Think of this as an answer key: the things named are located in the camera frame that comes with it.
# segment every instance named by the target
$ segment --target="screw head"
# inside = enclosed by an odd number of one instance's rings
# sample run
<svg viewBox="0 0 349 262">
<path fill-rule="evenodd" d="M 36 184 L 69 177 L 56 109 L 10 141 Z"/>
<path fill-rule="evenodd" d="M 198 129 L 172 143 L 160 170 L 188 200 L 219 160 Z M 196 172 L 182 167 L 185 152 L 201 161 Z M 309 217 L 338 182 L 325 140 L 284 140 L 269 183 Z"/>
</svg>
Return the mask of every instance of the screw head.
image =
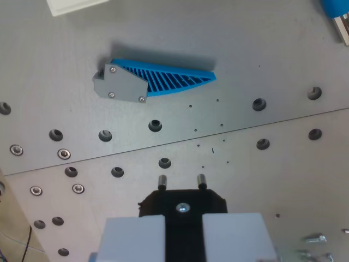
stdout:
<svg viewBox="0 0 349 262">
<path fill-rule="evenodd" d="M 180 203 L 176 206 L 176 210 L 179 213 L 187 213 L 190 210 L 190 205 L 187 203 Z"/>
<path fill-rule="evenodd" d="M 15 156 L 21 156 L 23 155 L 23 148 L 19 145 L 12 145 L 10 147 L 10 151 L 12 154 L 14 154 Z"/>
<path fill-rule="evenodd" d="M 38 197 L 38 196 L 42 195 L 43 190 L 38 186 L 33 186 L 33 187 L 31 187 L 31 193 Z"/>
<path fill-rule="evenodd" d="M 81 184 L 73 185 L 72 189 L 76 194 L 82 194 L 85 191 L 85 187 Z"/>
</svg>

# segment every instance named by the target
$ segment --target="countersunk hole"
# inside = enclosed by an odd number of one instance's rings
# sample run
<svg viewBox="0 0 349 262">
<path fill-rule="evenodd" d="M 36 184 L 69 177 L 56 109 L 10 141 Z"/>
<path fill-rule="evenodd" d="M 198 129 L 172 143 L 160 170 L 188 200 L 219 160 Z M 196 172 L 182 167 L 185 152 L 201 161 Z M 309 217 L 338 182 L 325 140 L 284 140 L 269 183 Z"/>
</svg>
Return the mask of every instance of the countersunk hole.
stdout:
<svg viewBox="0 0 349 262">
<path fill-rule="evenodd" d="M 163 128 L 163 124 L 159 120 L 151 120 L 148 127 L 151 131 L 158 132 Z"/>
<path fill-rule="evenodd" d="M 61 131 L 59 131 L 57 129 L 53 129 L 49 132 L 49 137 L 53 141 L 61 141 L 63 139 L 63 134 Z"/>
<path fill-rule="evenodd" d="M 58 250 L 58 254 L 60 254 L 63 257 L 66 257 L 67 255 L 69 255 L 69 251 L 67 249 L 65 249 L 65 248 L 60 248 Z"/>
<path fill-rule="evenodd" d="M 262 111 L 264 108 L 266 108 L 267 102 L 263 98 L 257 98 L 253 101 L 252 108 L 255 111 Z"/>
<path fill-rule="evenodd" d="M 124 170 L 122 168 L 119 168 L 119 167 L 115 167 L 111 170 L 111 174 L 114 176 L 114 177 L 117 177 L 117 178 L 120 178 L 124 175 Z"/>
<path fill-rule="evenodd" d="M 171 166 L 171 160 L 168 158 L 162 158 L 159 160 L 159 166 L 164 169 L 169 168 Z"/>
<path fill-rule="evenodd" d="M 109 142 L 113 138 L 113 135 L 108 130 L 102 130 L 99 132 L 98 137 L 103 142 Z"/>
<path fill-rule="evenodd" d="M 318 140 L 322 136 L 322 131 L 318 128 L 313 129 L 309 132 L 308 137 L 310 140 Z"/>
<path fill-rule="evenodd" d="M 52 222 L 53 222 L 53 224 L 55 224 L 55 225 L 63 225 L 63 224 L 64 224 L 64 220 L 63 220 L 62 217 L 54 217 L 54 218 L 52 219 Z"/>
<path fill-rule="evenodd" d="M 77 176 L 77 170 L 76 168 L 73 168 L 72 166 L 69 166 L 65 169 L 64 173 L 69 177 L 76 177 Z"/>
<path fill-rule="evenodd" d="M 316 100 L 316 99 L 319 99 L 321 94 L 322 94 L 321 88 L 315 86 L 306 95 L 310 100 Z"/>
<path fill-rule="evenodd" d="M 36 220 L 36 221 L 34 221 L 34 226 L 38 229 L 43 229 L 46 227 L 46 224 L 44 221 Z"/>
<path fill-rule="evenodd" d="M 8 103 L 0 102 L 0 114 L 9 115 L 11 113 L 11 106 Z"/>
<path fill-rule="evenodd" d="M 270 146 L 270 142 L 268 139 L 263 138 L 263 139 L 258 140 L 256 146 L 259 150 L 265 150 Z"/>
</svg>

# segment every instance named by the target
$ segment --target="metal bolt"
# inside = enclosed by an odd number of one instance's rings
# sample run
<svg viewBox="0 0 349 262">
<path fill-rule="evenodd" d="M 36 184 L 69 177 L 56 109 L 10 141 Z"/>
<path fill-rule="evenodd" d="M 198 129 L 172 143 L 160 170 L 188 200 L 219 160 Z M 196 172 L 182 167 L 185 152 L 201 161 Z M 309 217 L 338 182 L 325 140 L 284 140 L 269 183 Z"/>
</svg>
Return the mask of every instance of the metal bolt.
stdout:
<svg viewBox="0 0 349 262">
<path fill-rule="evenodd" d="M 10 151 L 15 156 L 21 156 L 23 154 L 23 148 L 19 145 L 12 145 Z"/>
<path fill-rule="evenodd" d="M 180 203 L 176 206 L 176 210 L 179 213 L 186 213 L 190 210 L 190 205 L 187 203 Z"/>
<path fill-rule="evenodd" d="M 325 243 L 326 237 L 324 235 L 319 235 L 318 237 L 305 238 L 306 243 Z"/>
<path fill-rule="evenodd" d="M 158 190 L 166 190 L 166 186 L 167 186 L 167 177 L 165 175 L 160 175 L 159 181 L 158 181 Z"/>
<path fill-rule="evenodd" d="M 31 193 L 38 197 L 38 196 L 42 195 L 43 190 L 40 187 L 33 186 L 33 187 L 31 187 Z"/>
<path fill-rule="evenodd" d="M 76 194 L 82 194 L 85 191 L 85 187 L 81 184 L 73 185 L 72 189 Z"/>
<path fill-rule="evenodd" d="M 331 253 L 327 253 L 327 254 L 326 254 L 326 257 L 327 257 L 327 259 L 328 259 L 328 261 L 329 261 L 329 262 L 334 262 L 334 260 L 333 260 L 333 257 L 332 257 L 332 254 L 331 254 Z"/>
<path fill-rule="evenodd" d="M 70 158 L 70 152 L 66 149 L 60 149 L 58 150 L 58 156 L 60 159 L 67 160 Z"/>
<path fill-rule="evenodd" d="M 204 174 L 198 174 L 197 185 L 198 185 L 199 189 L 206 189 L 207 188 L 206 177 Z"/>
</svg>

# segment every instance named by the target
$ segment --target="aluminum surface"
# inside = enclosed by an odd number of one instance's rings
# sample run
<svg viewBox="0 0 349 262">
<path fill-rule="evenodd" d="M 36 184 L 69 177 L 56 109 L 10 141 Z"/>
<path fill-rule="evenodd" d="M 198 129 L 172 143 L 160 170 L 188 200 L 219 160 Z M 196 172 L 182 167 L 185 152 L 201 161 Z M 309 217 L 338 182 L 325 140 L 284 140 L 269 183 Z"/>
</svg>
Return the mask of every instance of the aluminum surface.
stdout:
<svg viewBox="0 0 349 262">
<path fill-rule="evenodd" d="M 4 0 L 0 19 L 6 175 L 349 106 L 349 52 L 318 1 L 119 0 L 52 17 L 42 0 Z M 213 70 L 217 80 L 146 104 L 103 99 L 92 77 L 113 57 Z M 314 86 L 323 92 L 311 101 Z M 263 111 L 252 109 L 257 98 Z M 52 141 L 52 129 L 64 139 Z M 61 148 L 69 160 L 57 157 Z"/>
<path fill-rule="evenodd" d="M 316 141 L 308 138 L 314 128 L 323 131 Z M 61 261 L 59 248 L 70 251 L 66 262 L 87 261 L 98 250 L 106 219 L 138 216 L 137 203 L 157 189 L 163 174 L 168 189 L 195 189 L 196 176 L 205 174 L 208 188 L 227 200 L 229 213 L 262 213 L 284 262 L 297 261 L 294 251 L 302 249 L 313 255 L 331 252 L 336 261 L 346 261 L 349 237 L 341 230 L 349 227 L 348 129 L 349 110 L 343 110 L 6 179 L 28 221 L 46 223 L 45 230 L 33 230 L 52 262 Z M 257 149 L 260 138 L 270 141 L 268 149 Z M 172 162 L 168 169 L 158 164 L 164 157 Z M 65 174 L 69 166 L 78 171 L 76 177 Z M 111 174 L 116 166 L 124 170 L 120 178 Z M 84 185 L 83 194 L 71 190 L 77 183 Z M 33 185 L 43 189 L 41 196 L 29 192 Z M 50 222 L 55 216 L 64 219 L 61 227 Z M 326 236 L 324 245 L 302 240 L 319 232 Z"/>
</svg>

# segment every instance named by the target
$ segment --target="bolt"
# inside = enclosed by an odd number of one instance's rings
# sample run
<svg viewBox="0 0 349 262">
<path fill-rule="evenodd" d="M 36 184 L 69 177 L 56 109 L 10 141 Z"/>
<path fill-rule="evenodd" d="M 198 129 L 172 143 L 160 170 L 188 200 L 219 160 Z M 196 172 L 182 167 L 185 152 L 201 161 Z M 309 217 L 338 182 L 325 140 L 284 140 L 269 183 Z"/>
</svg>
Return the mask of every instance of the bolt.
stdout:
<svg viewBox="0 0 349 262">
<path fill-rule="evenodd" d="M 176 210 L 179 213 L 187 213 L 190 210 L 190 205 L 187 203 L 180 203 L 176 206 Z"/>
<path fill-rule="evenodd" d="M 166 190 L 166 186 L 167 186 L 167 177 L 165 175 L 160 175 L 159 181 L 158 181 L 158 190 Z"/>
<path fill-rule="evenodd" d="M 199 189 L 206 189 L 207 188 L 206 177 L 204 174 L 198 174 L 197 185 L 198 185 Z"/>
<path fill-rule="evenodd" d="M 31 187 L 31 193 L 38 197 L 38 196 L 42 195 L 43 190 L 40 187 L 33 186 L 33 187 Z"/>
<path fill-rule="evenodd" d="M 19 145 L 12 145 L 10 151 L 15 156 L 21 156 L 23 154 L 23 148 Z"/>
<path fill-rule="evenodd" d="M 325 243 L 326 237 L 324 235 L 319 235 L 318 237 L 305 238 L 306 243 Z"/>
</svg>

